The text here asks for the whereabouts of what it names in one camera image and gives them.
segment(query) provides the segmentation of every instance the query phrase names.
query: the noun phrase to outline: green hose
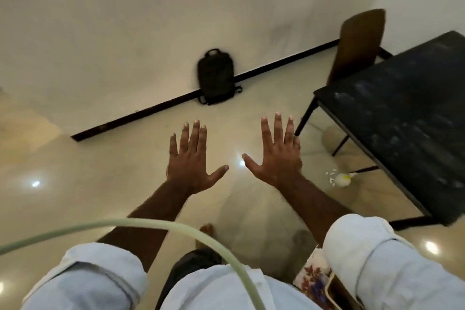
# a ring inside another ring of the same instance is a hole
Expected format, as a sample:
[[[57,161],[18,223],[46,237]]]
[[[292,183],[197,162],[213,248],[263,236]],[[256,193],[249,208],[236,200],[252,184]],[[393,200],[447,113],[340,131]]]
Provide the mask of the green hose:
[[[106,219],[103,221],[85,223],[82,225],[73,225],[71,227],[61,228],[55,231],[49,231],[43,234],[36,235],[34,237],[19,240],[17,242],[12,242],[10,244],[1,245],[0,255],[7,254],[11,251],[17,250],[19,248],[24,248],[32,244],[36,244],[38,242],[43,242],[48,239],[60,237],[62,235],[76,233],[80,231],[87,231],[89,229],[101,227],[140,227],[152,229],[165,229],[167,231],[177,231],[181,234],[185,234],[189,237],[199,240],[200,242],[204,243],[205,245],[208,245],[210,248],[218,252],[218,254],[220,254],[224,258],[224,260],[226,260],[231,265],[234,271],[236,271],[255,309],[266,310],[260,298],[259,292],[257,291],[257,288],[255,287],[246,270],[244,269],[244,266],[242,266],[242,264],[236,259],[236,257],[215,239],[209,237],[205,233],[202,233],[201,231],[198,231],[197,229],[191,226],[182,225],[180,223],[144,218]]]

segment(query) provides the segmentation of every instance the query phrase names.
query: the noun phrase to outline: dark shorts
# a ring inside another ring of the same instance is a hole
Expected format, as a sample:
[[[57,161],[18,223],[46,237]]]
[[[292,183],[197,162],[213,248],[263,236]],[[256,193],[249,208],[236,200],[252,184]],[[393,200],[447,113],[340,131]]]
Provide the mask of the dark shorts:
[[[161,290],[155,310],[160,310],[170,290],[182,278],[192,272],[207,269],[215,265],[221,265],[221,261],[221,256],[210,248],[200,248],[185,254],[171,269],[170,275]]]

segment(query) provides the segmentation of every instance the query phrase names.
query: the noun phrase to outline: shirt sleeve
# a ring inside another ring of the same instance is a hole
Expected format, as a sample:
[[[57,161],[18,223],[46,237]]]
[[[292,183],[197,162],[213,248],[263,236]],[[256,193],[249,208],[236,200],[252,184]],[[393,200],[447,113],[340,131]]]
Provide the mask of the shirt sleeve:
[[[339,218],[323,252],[347,291],[369,310],[458,309],[465,301],[465,282],[423,258],[382,218]]]
[[[140,260],[127,250],[92,242],[69,249],[23,299],[23,310],[134,309],[147,289]]]

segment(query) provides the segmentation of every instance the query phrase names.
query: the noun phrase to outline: white shirt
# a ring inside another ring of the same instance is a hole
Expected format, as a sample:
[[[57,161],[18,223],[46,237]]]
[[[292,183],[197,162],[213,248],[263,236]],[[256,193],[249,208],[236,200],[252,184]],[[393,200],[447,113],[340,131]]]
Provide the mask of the white shirt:
[[[463,309],[465,282],[423,258],[386,220],[356,214],[338,219],[323,252],[336,275],[368,310]],[[267,310],[319,307],[288,284],[247,267]],[[101,244],[67,251],[24,299],[23,310],[134,309],[147,289],[140,260]],[[166,297],[161,310],[250,309],[253,305],[228,265],[191,273]]]

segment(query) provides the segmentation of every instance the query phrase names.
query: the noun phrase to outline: bare foot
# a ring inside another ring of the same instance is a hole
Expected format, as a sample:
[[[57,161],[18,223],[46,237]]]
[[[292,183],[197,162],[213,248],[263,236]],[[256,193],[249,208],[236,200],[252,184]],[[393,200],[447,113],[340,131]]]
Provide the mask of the bare foot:
[[[209,223],[207,225],[204,225],[200,228],[200,231],[202,233],[205,233],[206,235],[208,235],[209,237],[212,237],[214,238],[214,229],[213,229],[213,224]],[[195,241],[195,248],[196,249],[200,249],[200,248],[208,248],[208,246],[206,246],[204,243],[196,240]]]

